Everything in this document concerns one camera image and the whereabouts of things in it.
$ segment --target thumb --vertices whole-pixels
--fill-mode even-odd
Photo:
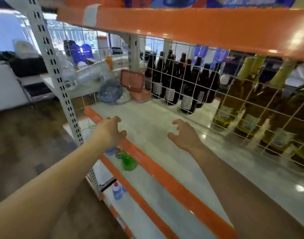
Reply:
[[[122,139],[125,139],[126,135],[127,135],[127,132],[126,132],[126,130],[123,130],[123,131],[120,132],[120,134],[121,134]]]
[[[172,132],[169,132],[169,133],[168,133],[168,138],[169,138],[173,143],[175,143],[175,140],[176,140],[176,138],[177,138],[177,135],[175,135],[175,134],[172,133]]]

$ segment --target shelving unit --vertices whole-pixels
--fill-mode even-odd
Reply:
[[[120,146],[138,162],[137,168],[124,171],[115,156],[101,156],[88,176],[94,191],[99,198],[104,198],[129,238],[237,238],[237,232],[202,170],[189,154],[167,138],[168,132],[176,132],[171,124],[175,119],[188,121],[208,148],[304,226],[304,172],[290,160],[289,150],[276,157],[258,145],[261,136],[252,140],[240,138],[233,133],[237,119],[227,130],[214,126],[213,118],[220,103],[217,98],[186,115],[179,109],[181,101],[173,106],[154,98],[144,103],[130,101],[123,105],[101,103],[96,99],[102,85],[99,80],[88,81],[74,90],[66,89],[59,58],[38,2],[7,1],[11,1],[31,23],[49,72],[41,78],[59,98],[68,121],[63,127],[77,145],[89,139],[92,127],[102,118],[121,117],[120,129],[126,130],[128,135]],[[72,3],[58,7],[58,20],[117,34],[128,44],[127,54],[112,57],[115,73],[122,68],[139,71],[140,39],[145,36],[165,39],[165,53],[175,44],[174,53],[176,49],[182,52],[180,48],[185,45],[188,47],[186,53],[192,55],[194,44],[205,44],[304,60],[304,10],[167,10],[81,7]],[[94,99],[91,106],[73,107],[72,99],[83,99],[87,95]],[[85,117],[77,117],[77,109]],[[114,200],[111,188],[100,191],[100,185],[113,177],[128,191],[120,201]]]

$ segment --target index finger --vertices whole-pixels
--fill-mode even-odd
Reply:
[[[182,125],[184,123],[184,121],[182,119],[176,119],[172,122],[172,124],[178,124],[178,126]]]
[[[117,122],[121,122],[122,121],[121,118],[118,117],[118,116],[114,116],[112,119],[115,120],[115,121],[117,121]]]

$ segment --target wooden floor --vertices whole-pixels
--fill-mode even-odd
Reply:
[[[62,128],[66,122],[54,100],[37,103],[36,109],[24,106],[0,112],[0,201],[76,148]],[[84,180],[49,238],[127,236]]]

